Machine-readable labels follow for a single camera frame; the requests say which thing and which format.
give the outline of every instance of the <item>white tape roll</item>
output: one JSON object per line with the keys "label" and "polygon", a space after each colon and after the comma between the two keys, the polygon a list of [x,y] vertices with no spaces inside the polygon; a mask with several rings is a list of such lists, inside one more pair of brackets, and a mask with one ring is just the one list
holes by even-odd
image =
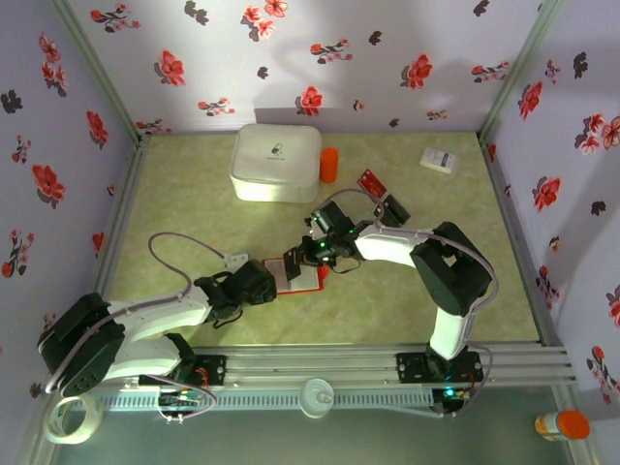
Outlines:
{"label": "white tape roll", "polygon": [[[73,433],[67,434],[64,429],[65,415],[69,411],[69,404],[79,401],[84,404],[86,414],[84,421]],[[104,406],[92,395],[82,394],[76,397],[65,397],[44,417],[44,431],[46,437],[56,444],[80,444],[90,438],[104,417]]]}

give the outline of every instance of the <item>red card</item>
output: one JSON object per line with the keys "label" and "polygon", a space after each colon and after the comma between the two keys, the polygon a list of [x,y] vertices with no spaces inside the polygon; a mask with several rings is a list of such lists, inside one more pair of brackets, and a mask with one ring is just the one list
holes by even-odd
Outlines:
{"label": "red card", "polygon": [[379,178],[375,176],[371,170],[366,170],[363,175],[357,180],[357,184],[361,186],[366,192],[378,197],[379,199],[384,196],[388,191]]}

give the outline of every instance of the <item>red flower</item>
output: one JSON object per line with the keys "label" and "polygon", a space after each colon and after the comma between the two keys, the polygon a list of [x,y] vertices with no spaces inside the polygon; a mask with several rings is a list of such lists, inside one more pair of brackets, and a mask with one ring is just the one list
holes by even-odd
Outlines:
{"label": "red flower", "polygon": [[541,81],[534,85],[528,85],[523,92],[522,100],[519,101],[519,109],[521,112],[521,118],[525,121],[527,115],[534,111],[534,109],[541,102],[541,91],[543,90],[543,83]]}
{"label": "red flower", "polygon": [[45,80],[53,80],[54,79],[54,70],[51,68],[51,66],[49,66],[49,63],[47,61],[44,62],[44,64],[41,67],[41,69],[43,70],[43,79],[45,79]]}
{"label": "red flower", "polygon": [[267,40],[271,33],[275,31],[275,27],[273,27],[273,21],[267,21],[263,19],[259,22],[259,36],[263,40]]}
{"label": "red flower", "polygon": [[108,142],[108,131],[104,129],[104,122],[99,117],[99,113],[89,110],[86,112],[86,117],[88,118],[88,126],[93,138],[100,143]]}
{"label": "red flower", "polygon": [[308,88],[301,92],[301,106],[303,111],[308,115],[319,114],[319,107],[323,104],[323,95],[319,93],[319,90],[310,85]]}
{"label": "red flower", "polygon": [[605,358],[605,352],[603,352],[603,349],[601,349],[599,346],[594,346],[592,348],[592,353],[598,357],[600,360],[602,360],[603,358]]}
{"label": "red flower", "polygon": [[57,182],[56,173],[49,165],[33,165],[32,174],[39,190],[47,197],[60,202],[64,199],[65,186]]}
{"label": "red flower", "polygon": [[266,0],[267,4],[264,6],[264,10],[270,16],[284,17],[284,12],[289,6],[280,0]]}
{"label": "red flower", "polygon": [[67,73],[63,69],[62,65],[58,65],[58,69],[56,70],[56,80],[63,89],[67,88]]}
{"label": "red flower", "polygon": [[93,249],[95,249],[95,257],[99,257],[99,253],[101,252],[101,247],[103,244],[104,234],[102,232],[93,234]]}
{"label": "red flower", "polygon": [[538,211],[541,211],[546,206],[551,206],[558,200],[561,184],[562,180],[558,177],[545,181],[534,196],[534,205]]}
{"label": "red flower", "polygon": [[412,89],[417,87],[422,88],[424,86],[424,80],[430,76],[430,72],[433,69],[428,56],[422,54],[418,57],[418,60],[413,62],[407,72],[409,78],[409,86]]}
{"label": "red flower", "polygon": [[493,143],[488,146],[488,159],[493,163],[495,161],[495,151],[497,150],[497,146]]}
{"label": "red flower", "polygon": [[60,59],[60,53],[58,53],[56,43],[48,39],[43,32],[41,33],[41,37],[39,37],[39,47],[41,47],[49,63],[55,63]]}
{"label": "red flower", "polygon": [[609,150],[612,145],[620,143],[620,116],[616,116],[609,124],[603,126],[603,146]]}
{"label": "red flower", "polygon": [[177,60],[176,56],[167,50],[162,52],[162,58],[160,60],[162,73],[168,78],[168,82],[172,85],[184,85],[183,74],[183,62]]}
{"label": "red flower", "polygon": [[99,10],[93,10],[90,12],[90,17],[93,21],[97,21],[99,19],[103,19],[104,15]]}
{"label": "red flower", "polygon": [[596,113],[590,116],[590,131],[598,133],[605,124],[602,113]]}
{"label": "red flower", "polygon": [[253,7],[248,5],[248,8],[245,9],[243,15],[250,22],[257,22],[261,19],[261,14],[259,13],[259,9],[261,7]]}
{"label": "red flower", "polygon": [[610,303],[609,316],[615,320],[616,326],[620,327],[620,300]]}
{"label": "red flower", "polygon": [[590,136],[579,148],[584,155],[592,155],[601,146],[596,136]]}

